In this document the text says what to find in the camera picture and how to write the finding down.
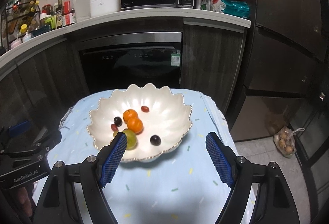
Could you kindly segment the left hand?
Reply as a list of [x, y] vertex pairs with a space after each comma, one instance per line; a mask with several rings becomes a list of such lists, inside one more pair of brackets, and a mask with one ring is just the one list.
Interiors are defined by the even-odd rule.
[[34, 214], [35, 204], [25, 187], [19, 188], [17, 190], [17, 199], [19, 204], [18, 207], [23, 212], [23, 214], [28, 218], [32, 217]]

